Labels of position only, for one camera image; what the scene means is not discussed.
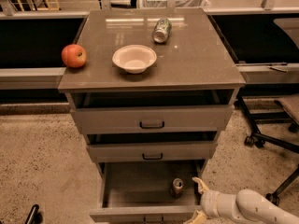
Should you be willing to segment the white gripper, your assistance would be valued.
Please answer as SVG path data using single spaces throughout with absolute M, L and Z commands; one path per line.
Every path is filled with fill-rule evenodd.
M 192 181 L 198 185 L 198 192 L 202 194 L 200 205 L 204 212 L 195 209 L 192 217 L 183 224 L 204 224 L 207 217 L 240 219 L 235 194 L 224 194 L 215 190 L 208 190 L 207 184 L 199 177 L 193 177 Z

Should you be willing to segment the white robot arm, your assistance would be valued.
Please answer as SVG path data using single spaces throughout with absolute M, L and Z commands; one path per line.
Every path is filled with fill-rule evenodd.
M 261 194 L 242 189 L 225 194 L 210 189 L 199 177 L 192 179 L 201 194 L 201 209 L 183 224 L 204 224 L 209 218 L 227 218 L 237 224 L 299 224 L 299 217 L 275 206 Z

